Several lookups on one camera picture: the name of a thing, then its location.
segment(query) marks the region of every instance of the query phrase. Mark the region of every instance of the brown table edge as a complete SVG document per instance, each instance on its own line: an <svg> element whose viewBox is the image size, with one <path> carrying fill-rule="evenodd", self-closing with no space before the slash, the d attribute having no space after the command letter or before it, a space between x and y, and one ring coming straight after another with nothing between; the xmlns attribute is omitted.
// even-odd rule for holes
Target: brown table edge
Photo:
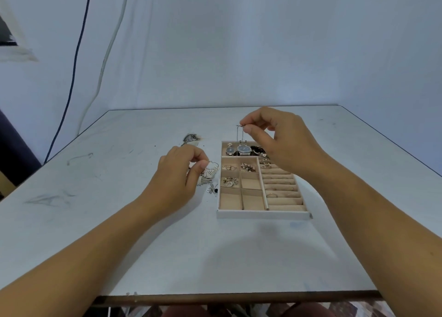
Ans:
<svg viewBox="0 0 442 317"><path fill-rule="evenodd" d="M185 305L207 303L298 303L337 302L380 299L376 290L367 291L299 291L281 293L177 294L98 296L92 306Z"/></svg>

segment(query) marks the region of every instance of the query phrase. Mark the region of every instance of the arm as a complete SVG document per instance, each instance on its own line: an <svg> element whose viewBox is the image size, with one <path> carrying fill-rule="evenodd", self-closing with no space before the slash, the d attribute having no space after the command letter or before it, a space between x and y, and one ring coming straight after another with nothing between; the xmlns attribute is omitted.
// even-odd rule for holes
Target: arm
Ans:
<svg viewBox="0 0 442 317"><path fill-rule="evenodd" d="M440 237L327 155L301 117L261 108L240 123L279 167L299 175L319 192L397 316L442 314ZM275 131L274 139L264 132L266 128Z"/></svg>
<svg viewBox="0 0 442 317"><path fill-rule="evenodd" d="M134 202L3 288L0 291L3 314L82 316L141 235L193 196L207 160L197 147L173 147L161 157L157 172ZM190 161L197 163L186 176Z"/></svg>

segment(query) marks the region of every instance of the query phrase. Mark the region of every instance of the electrical wire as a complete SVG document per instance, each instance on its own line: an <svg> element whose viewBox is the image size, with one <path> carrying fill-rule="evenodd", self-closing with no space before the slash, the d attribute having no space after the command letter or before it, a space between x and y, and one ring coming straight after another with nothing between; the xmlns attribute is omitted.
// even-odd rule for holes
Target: electrical wire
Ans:
<svg viewBox="0 0 442 317"><path fill-rule="evenodd" d="M52 148L53 148L53 146L54 146L55 140L57 139L57 136L58 136L58 134L60 133L61 126L63 125L64 119L65 119L65 117L66 117L66 113L67 113L68 108L69 108L69 103L71 102L72 90L73 90L73 88L74 88L74 82L75 82L75 71L76 71L76 68L77 68L78 51L80 50L80 44L81 44L81 40L82 40L82 38L83 38L84 27L85 27L85 25L86 25L86 19L87 19L87 13L88 13L88 11L89 11L89 3L90 3L90 1L91 1L91 0L87 0L87 2L86 2L86 9L85 9L85 11L84 11L84 18L83 18L83 24L82 24L82 26L81 26L80 38L78 39L77 48L76 48L76 50L75 50L74 67L73 67L73 71L72 71L72 82L71 82L71 88L70 88L70 90L69 90L68 102L66 103L66 107L64 108L64 113L63 113L63 117L61 118L60 125L58 126L58 130L57 130L57 132L55 133L54 138L52 139L51 146L49 147L48 154L47 154L46 159L45 159L45 161L43 162L43 164L45 164L45 163L48 162L48 159L49 159L49 156L50 156L50 154L51 154Z"/></svg>
<svg viewBox="0 0 442 317"><path fill-rule="evenodd" d="M121 22L123 21L124 13L126 11L126 5L127 5L127 0L123 0L123 5L121 7L120 17L118 19L117 26L115 27L115 30L113 31L112 38L110 39L111 41L109 42L108 50L106 51L106 54L104 55L103 63L101 65L101 71L100 71L100 76L98 77L98 84L97 84L97 89L95 91L95 95L92 98L92 100L89 102L89 104L87 105L85 110L83 111L83 114L81 115L80 123L78 124L78 128L77 128L77 136L80 135L81 124L83 124L84 118L86 117L86 113L89 111L89 109L91 108L95 99L97 98L98 93L100 92L101 81L103 80L104 69L106 68L106 63L108 63L108 57L109 57L109 54L111 53L113 42L115 41L115 38L117 37L118 31L121 26Z"/></svg>

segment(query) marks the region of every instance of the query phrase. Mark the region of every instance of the patterned floor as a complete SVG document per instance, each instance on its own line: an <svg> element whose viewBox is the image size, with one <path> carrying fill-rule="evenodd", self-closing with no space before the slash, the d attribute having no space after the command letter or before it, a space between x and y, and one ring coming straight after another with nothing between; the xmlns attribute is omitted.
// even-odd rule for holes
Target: patterned floor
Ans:
<svg viewBox="0 0 442 317"><path fill-rule="evenodd" d="M384 301L321 303L336 317L394 317ZM294 303L252 305L203 305L211 316L216 317L281 317ZM137 308L113 308L112 317L160 317L167 306L143 306Z"/></svg>

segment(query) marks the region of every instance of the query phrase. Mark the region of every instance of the forearm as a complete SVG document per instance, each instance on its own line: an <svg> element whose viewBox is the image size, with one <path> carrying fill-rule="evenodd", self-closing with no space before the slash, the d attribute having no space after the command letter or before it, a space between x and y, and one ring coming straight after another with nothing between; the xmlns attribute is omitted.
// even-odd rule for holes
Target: forearm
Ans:
<svg viewBox="0 0 442 317"><path fill-rule="evenodd" d="M440 314L442 239L332 158L321 165L306 180L396 314Z"/></svg>
<svg viewBox="0 0 442 317"><path fill-rule="evenodd" d="M128 204L3 288L2 311L8 316L82 316L124 255L154 222L145 208L136 202Z"/></svg>

